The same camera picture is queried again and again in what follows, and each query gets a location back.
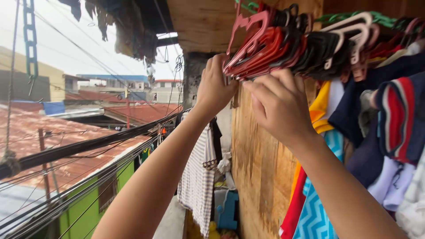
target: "blue zigzag fabric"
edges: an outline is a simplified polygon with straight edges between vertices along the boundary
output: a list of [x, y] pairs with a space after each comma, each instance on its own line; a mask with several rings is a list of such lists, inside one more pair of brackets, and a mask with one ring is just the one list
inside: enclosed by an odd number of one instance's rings
[[[335, 156], [342, 161], [344, 158], [343, 135], [333, 129], [326, 132], [324, 139]], [[304, 189], [306, 187], [308, 187], [308, 193], [293, 239], [338, 239], [313, 185], [311, 183], [304, 185]]]

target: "green wall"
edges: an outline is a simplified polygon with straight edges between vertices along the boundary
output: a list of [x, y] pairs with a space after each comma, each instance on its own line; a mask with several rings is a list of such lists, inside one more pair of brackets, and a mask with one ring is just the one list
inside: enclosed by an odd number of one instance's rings
[[[118, 177], [117, 188], [118, 191], [124, 186], [124, 184], [130, 179], [134, 173], [134, 161], [128, 163], [128, 167], [125, 171]], [[91, 183], [94, 183], [97, 180], [93, 178], [89, 182], [81, 185], [76, 190], [74, 190], [69, 196], [73, 196], [80, 192], [82, 189], [86, 188]], [[99, 195], [99, 190], [96, 188], [92, 192], [88, 193], [81, 201], [70, 206], [69, 210], [64, 212], [60, 218], [60, 233], [64, 233], [66, 229], [90, 206], [90, 204], [96, 200]], [[83, 239], [91, 229], [99, 222], [100, 218], [103, 216], [104, 212], [99, 213], [99, 201], [97, 200], [85, 213], [84, 215], [71, 227], [71, 229], [64, 235], [63, 239]], [[94, 230], [92, 230], [85, 239], [91, 238]]]

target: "wooden ceiling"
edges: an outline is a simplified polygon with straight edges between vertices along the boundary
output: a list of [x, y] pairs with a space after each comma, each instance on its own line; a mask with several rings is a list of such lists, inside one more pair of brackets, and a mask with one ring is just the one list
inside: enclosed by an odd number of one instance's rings
[[[265, 0], [278, 9], [300, 4], [300, 12], [322, 14], [320, 0]], [[171, 20], [178, 33], [178, 42], [184, 52], [226, 52], [233, 23], [236, 18], [234, 0], [167, 0]], [[244, 16], [249, 12], [243, 10]], [[244, 38], [244, 30], [238, 31], [232, 46], [236, 51]]]

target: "utility pole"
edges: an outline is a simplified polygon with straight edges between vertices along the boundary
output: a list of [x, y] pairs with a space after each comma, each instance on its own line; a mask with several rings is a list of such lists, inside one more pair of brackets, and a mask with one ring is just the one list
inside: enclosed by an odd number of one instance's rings
[[130, 101], [128, 100], [128, 85], [125, 86], [125, 103], [127, 105], [127, 129], [130, 128]]
[[[43, 129], [42, 128], [38, 129], [38, 140], [40, 141], [40, 150], [44, 151], [45, 146], [44, 146], [44, 135], [43, 135]], [[45, 163], [43, 163], [43, 170], [47, 174], [47, 164], [45, 164]], [[46, 188], [46, 198], [47, 198], [47, 200], [49, 200], [50, 199], [50, 186], [49, 186], [48, 175], [46, 175], [44, 177], [44, 186]]]

